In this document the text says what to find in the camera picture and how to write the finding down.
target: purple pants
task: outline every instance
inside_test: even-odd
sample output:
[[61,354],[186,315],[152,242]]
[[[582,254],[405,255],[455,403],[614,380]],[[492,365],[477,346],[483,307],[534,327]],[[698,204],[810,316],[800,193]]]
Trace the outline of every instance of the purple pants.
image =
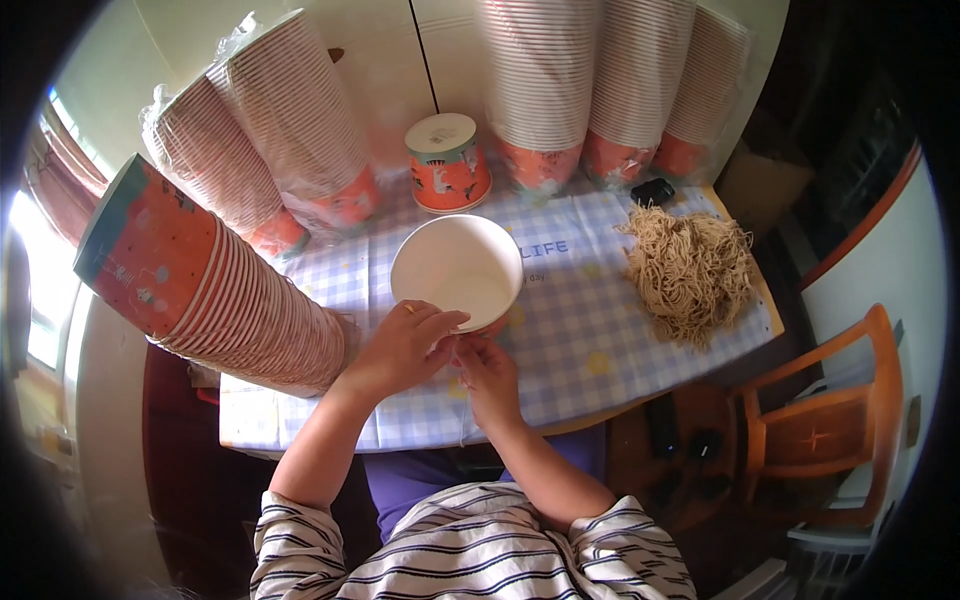
[[[587,429],[549,436],[546,440],[574,467],[601,483],[607,459],[605,423]],[[449,455],[441,450],[405,450],[365,454],[364,467],[373,504],[379,513],[376,524],[384,543],[394,527],[415,504],[436,492],[466,483]],[[500,481],[513,481],[503,469]]]

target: black object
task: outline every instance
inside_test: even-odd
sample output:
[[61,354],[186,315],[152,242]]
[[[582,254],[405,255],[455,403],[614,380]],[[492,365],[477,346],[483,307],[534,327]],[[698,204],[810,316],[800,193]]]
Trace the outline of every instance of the black object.
[[641,183],[630,190],[630,199],[641,206],[660,206],[673,198],[673,186],[667,183],[664,178]]
[[690,460],[708,463],[720,454],[723,445],[723,433],[719,429],[698,429],[690,438],[687,455]]
[[684,482],[684,474],[678,468],[670,469],[652,488],[650,488],[650,499],[653,500],[657,508],[663,510],[670,505],[670,498],[674,492]]
[[673,395],[656,397],[643,404],[650,428],[650,451],[654,458],[669,460],[680,449],[680,429],[677,426],[677,406]]
[[697,493],[705,500],[712,500],[729,490],[732,483],[733,480],[727,473],[701,477],[697,480]]

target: cardboard box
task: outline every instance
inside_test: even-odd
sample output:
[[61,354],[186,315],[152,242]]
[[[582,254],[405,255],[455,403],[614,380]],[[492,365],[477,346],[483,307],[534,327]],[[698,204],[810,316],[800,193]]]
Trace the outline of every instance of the cardboard box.
[[717,195],[744,230],[762,238],[815,175],[773,117],[756,110],[733,150]]

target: finger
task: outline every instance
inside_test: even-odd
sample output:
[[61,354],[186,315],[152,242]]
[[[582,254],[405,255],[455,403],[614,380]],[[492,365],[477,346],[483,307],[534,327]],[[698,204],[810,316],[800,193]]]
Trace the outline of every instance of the finger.
[[[480,337],[478,335],[474,335],[473,333],[464,333],[457,337],[463,340],[464,342],[467,342],[468,344],[470,344],[473,347],[474,351],[481,348],[481,346],[474,346],[472,342],[473,340],[478,339]],[[460,364],[460,359],[457,358],[457,355],[455,353],[453,355],[453,359],[450,361],[450,364],[458,369],[463,367],[463,365]]]
[[457,359],[459,359],[460,364],[467,373],[478,373],[484,369],[483,361],[477,356],[476,351],[468,340],[463,338],[457,340],[453,351],[456,352]]
[[426,300],[401,300],[396,303],[396,305],[390,312],[410,314],[411,308],[413,309],[412,312],[416,313],[417,311],[423,310],[424,308],[429,308],[430,306],[433,306],[433,304],[431,304]]
[[442,338],[437,342],[437,347],[434,348],[429,354],[426,355],[424,359],[425,371],[433,376],[433,374],[441,369],[450,360],[450,355],[453,353],[453,345],[456,343],[456,338],[452,335],[448,335]]
[[473,348],[480,360],[488,367],[498,365],[503,362],[507,353],[498,346],[494,340],[483,338],[477,335],[464,336],[467,343]]
[[469,313],[450,310],[428,317],[417,327],[417,333],[423,341],[433,344],[435,341],[450,333],[450,331],[456,329],[457,325],[466,323],[469,320]]
[[426,304],[426,306],[423,308],[418,308],[417,311],[409,317],[410,323],[413,324],[413,327],[418,327],[430,317],[439,315],[443,312],[440,308],[434,306],[433,304],[429,304],[427,302],[424,304]]

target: tablecloth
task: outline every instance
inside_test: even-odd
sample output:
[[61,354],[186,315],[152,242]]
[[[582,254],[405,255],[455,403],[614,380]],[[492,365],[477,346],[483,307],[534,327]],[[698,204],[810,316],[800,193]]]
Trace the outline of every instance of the tablecloth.
[[[502,173],[494,176],[494,190],[471,213],[509,231],[523,256],[523,289],[497,341],[516,360],[521,410],[531,425],[554,425],[669,390],[773,338],[770,313],[757,298],[735,328],[714,333],[706,351],[659,341],[622,275],[624,248],[633,238],[613,228],[626,222],[630,199],[578,180],[570,195],[534,204],[509,189]],[[350,314],[365,338],[394,305],[390,266],[396,250],[433,218],[417,208],[408,186],[406,178],[389,184],[382,215],[366,235],[335,247],[308,247],[282,268],[310,298]],[[664,208],[720,216],[700,188],[679,189]],[[357,451],[483,441],[457,375],[447,365],[430,381],[384,400],[365,424]],[[221,444],[286,449],[318,401],[224,376]]]

